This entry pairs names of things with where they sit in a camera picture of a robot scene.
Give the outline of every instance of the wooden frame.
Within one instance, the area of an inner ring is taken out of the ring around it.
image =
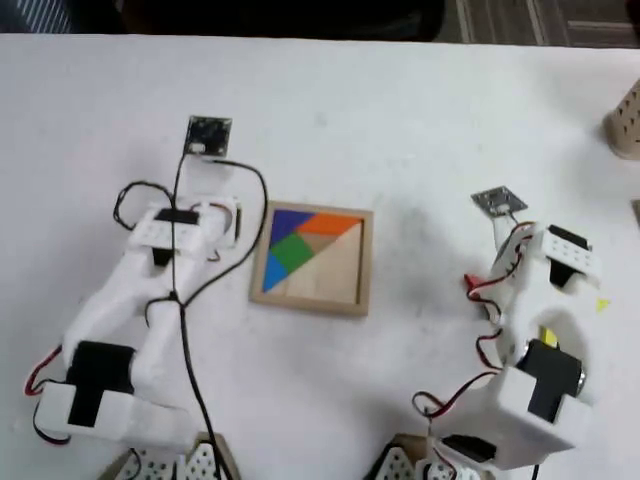
[[[346,215],[362,219],[362,234],[360,237],[360,264],[358,271],[358,285],[355,303],[343,303],[329,300],[316,300],[300,297],[287,297],[265,293],[262,291],[263,279],[269,253],[273,215],[278,209],[294,210],[297,212],[327,213]],[[299,308],[320,312],[330,312],[344,315],[365,316],[369,312],[369,289],[371,284],[371,244],[373,240],[373,212],[367,210],[352,210],[347,208],[325,207],[288,202],[269,202],[265,227],[258,243],[254,262],[253,278],[251,281],[250,299],[254,302],[283,307]]]

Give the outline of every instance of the tangram puzzle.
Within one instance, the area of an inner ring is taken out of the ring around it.
[[[373,214],[270,202],[251,299],[366,315]]]

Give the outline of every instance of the blue triangle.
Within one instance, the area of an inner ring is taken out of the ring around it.
[[[287,272],[286,268],[269,252],[267,256],[267,266],[264,269],[262,291],[268,292],[275,287],[276,284],[280,283],[281,280],[287,278],[287,275],[289,275],[289,272]]]
[[[269,246],[275,245],[304,222],[313,217],[313,213],[296,212],[294,210],[276,210],[271,222],[271,240]]]

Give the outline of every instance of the white table surface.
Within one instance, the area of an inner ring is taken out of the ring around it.
[[[589,238],[612,300],[597,316],[614,350],[593,433],[540,479],[637,478],[640,163],[614,157],[599,124],[639,76],[631,50],[0,36],[2,477],[95,478],[122,451],[45,445],[21,388],[118,261],[119,189],[169,184],[201,114],[233,118],[229,157],[258,166],[273,199],[375,211],[366,320],[249,304],[251,262],[189,311],[196,373],[243,478],[361,478],[394,433],[424,431],[414,391],[447,396],[482,370],[473,341],[489,328],[460,278],[494,249],[469,194],[502,184],[531,206],[520,219]],[[261,208],[255,179],[229,173],[220,191],[246,215],[225,262]],[[134,322],[120,338],[143,334]],[[167,362],[200,419],[178,338]]]

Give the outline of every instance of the black wire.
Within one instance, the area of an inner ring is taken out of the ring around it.
[[[142,459],[140,458],[140,454],[136,452],[135,448],[130,448],[129,452],[131,452],[131,454],[136,458],[136,461],[138,462],[138,468],[136,469],[134,474],[126,480],[134,480],[138,478],[138,475],[140,475],[140,472],[142,471]]]
[[[118,198],[116,199],[116,204],[113,207],[113,219],[116,221],[116,223],[118,223],[119,225],[122,225],[124,228],[126,228],[129,231],[133,230],[136,224],[134,223],[133,225],[129,225],[124,220],[122,220],[122,217],[120,216],[120,206],[122,205],[122,202],[124,202],[124,199],[127,197],[127,194],[134,187],[155,188],[156,190],[159,190],[163,194],[165,194],[166,197],[169,199],[169,202],[171,202],[171,193],[169,193],[169,190],[167,190],[165,187],[163,187],[159,183],[147,182],[146,180],[138,180],[135,182],[131,182],[129,185],[127,185],[122,190],[120,190],[120,193],[118,194]]]
[[[262,195],[263,195],[263,202],[264,202],[263,203],[263,207],[262,207],[262,218],[260,219],[260,226],[258,227],[258,232],[256,233],[256,236],[255,236],[255,238],[253,240],[253,243],[251,244],[251,247],[249,247],[249,250],[247,250],[247,252],[244,254],[244,256],[240,260],[238,260],[236,263],[234,263],[233,265],[229,266],[227,269],[223,270],[219,274],[215,275],[214,277],[210,278],[209,280],[204,282],[202,285],[200,285],[200,287],[198,287],[195,290],[195,292],[193,292],[191,294],[191,296],[189,298],[187,298],[187,300],[184,302],[184,306],[185,307],[188,307],[189,305],[191,305],[191,302],[193,302],[198,297],[198,295],[200,295],[210,285],[212,285],[213,283],[217,282],[221,278],[225,277],[226,275],[228,275],[229,273],[234,271],[236,268],[238,268],[240,265],[242,265],[247,260],[247,258],[249,258],[249,256],[256,249],[256,246],[258,245],[258,242],[260,241],[260,237],[262,236],[262,231],[264,230],[264,224],[265,224],[265,221],[266,221],[266,218],[267,218],[267,207],[268,207],[268,204],[269,204],[269,192],[267,190],[267,184],[264,181],[264,177],[262,176],[262,173],[260,173],[260,171],[258,169],[252,167],[251,165],[246,165],[244,163],[233,162],[231,160],[216,160],[215,163],[219,163],[219,164],[222,164],[222,165],[229,165],[229,166],[232,166],[232,167],[243,168],[245,170],[249,170],[249,171],[251,171],[251,172],[256,174],[256,176],[260,180],[260,184],[262,186]]]
[[[38,436],[41,439],[43,439],[45,442],[51,445],[55,445],[57,447],[68,445],[69,442],[71,441],[71,435],[64,438],[54,438],[54,437],[50,437],[49,435],[47,435],[46,433],[44,433],[42,430],[38,428],[38,426],[36,425],[36,414],[38,413],[38,407],[40,407],[40,402],[36,403],[36,408],[33,409],[33,417],[31,418],[33,429],[38,434]]]
[[[179,184],[180,184],[180,176],[181,176],[181,173],[182,173],[182,165],[184,163],[185,157],[186,157],[186,155],[183,155],[182,158],[180,159],[180,162],[178,163],[175,182],[174,182],[174,185],[173,185],[173,194],[169,193],[169,191],[165,187],[163,187],[161,185],[153,184],[153,183],[146,182],[146,181],[133,182],[133,183],[127,185],[120,192],[120,194],[118,195],[118,198],[116,200],[116,205],[114,207],[114,213],[113,213],[113,217],[116,220],[116,222],[119,223],[120,225],[122,225],[127,230],[132,230],[134,228],[134,227],[126,224],[120,218],[120,205],[124,201],[124,198],[126,197],[127,193],[131,190],[131,188],[133,188],[135,186],[138,186],[138,185],[157,188],[157,189],[161,190],[167,196],[167,198],[169,199],[169,203],[171,204],[171,209],[175,213],[175,211],[177,210],[176,201],[177,201],[177,198],[178,198],[178,187],[179,187]],[[187,331],[186,309],[191,304],[191,302],[193,302],[198,297],[198,295],[200,295],[209,286],[211,286],[212,284],[214,284],[215,282],[217,282],[218,280],[220,280],[221,278],[225,277],[226,275],[231,273],[233,270],[238,268],[240,265],[242,265],[249,258],[251,253],[253,253],[253,251],[255,250],[256,246],[258,245],[258,242],[259,242],[260,237],[262,236],[262,232],[264,230],[264,224],[265,224],[266,217],[267,217],[267,206],[268,206],[268,203],[269,203],[269,194],[268,194],[268,191],[267,191],[267,185],[266,185],[266,182],[264,180],[264,177],[262,176],[262,174],[260,173],[260,171],[258,169],[252,167],[251,165],[247,165],[247,164],[239,163],[239,162],[233,162],[233,161],[230,161],[230,160],[216,160],[214,163],[219,163],[219,164],[222,164],[222,165],[228,165],[228,166],[231,166],[231,167],[237,167],[237,168],[242,168],[242,169],[251,171],[260,180],[260,185],[262,186],[264,204],[263,204],[263,210],[262,210],[262,218],[260,220],[260,225],[259,225],[259,228],[258,228],[258,232],[256,233],[256,237],[254,238],[254,241],[251,244],[251,247],[249,248],[249,250],[242,256],[242,258],[240,260],[238,260],[236,263],[232,264],[231,266],[229,266],[228,268],[226,268],[225,270],[223,270],[219,274],[215,275],[214,277],[212,277],[209,280],[207,280],[206,282],[204,282],[200,287],[198,287],[195,290],[194,293],[191,294],[191,296],[189,298],[187,298],[187,300],[185,302],[182,302],[180,300],[179,296],[178,296],[178,292],[177,292],[177,289],[176,289],[175,221],[173,220],[173,218],[175,218],[175,215],[172,216],[172,220],[171,220],[171,251],[173,252],[173,259],[171,261],[172,291],[171,291],[171,294],[168,297],[156,298],[156,299],[152,299],[149,302],[147,302],[147,304],[145,305],[145,309],[144,309],[144,317],[145,317],[145,322],[147,323],[147,326],[149,326],[148,310],[149,310],[149,307],[153,303],[162,302],[162,301],[175,301],[178,304],[178,306],[180,308],[180,333],[181,333],[181,337],[182,337],[182,349],[183,349],[183,353],[184,353],[185,365],[186,365],[186,368],[187,368],[187,374],[189,376],[189,382],[191,383],[191,388],[192,388],[193,393],[194,393],[194,395],[196,397],[196,400],[198,402],[200,410],[202,411],[202,415],[204,417],[205,424],[207,426],[207,433],[209,435],[209,440],[210,440],[211,446],[213,447],[213,456],[214,456],[214,461],[215,461],[215,476],[217,478],[221,478],[220,477],[220,466],[222,466],[222,469],[223,469],[225,475],[227,476],[227,478],[231,478],[231,473],[229,471],[229,468],[228,468],[224,458],[222,457],[220,449],[218,448],[218,444],[217,444],[216,438],[215,438],[215,432],[213,430],[213,425],[211,423],[211,418],[209,416],[209,412],[207,410],[207,406],[206,406],[206,404],[204,402],[204,399],[202,398],[202,394],[200,393],[200,387],[198,386],[198,382],[197,382],[197,379],[196,379],[196,376],[195,376],[195,372],[193,370],[193,364],[191,362],[191,351],[190,351],[190,348],[189,348],[189,337],[188,337],[188,331]]]
[[[166,297],[160,297],[160,298],[153,298],[149,300],[147,304],[144,306],[144,322],[147,324],[147,327],[149,327],[149,307],[151,305],[153,305],[154,303],[174,302],[174,301],[175,301],[175,298],[173,297],[173,295],[168,295]]]

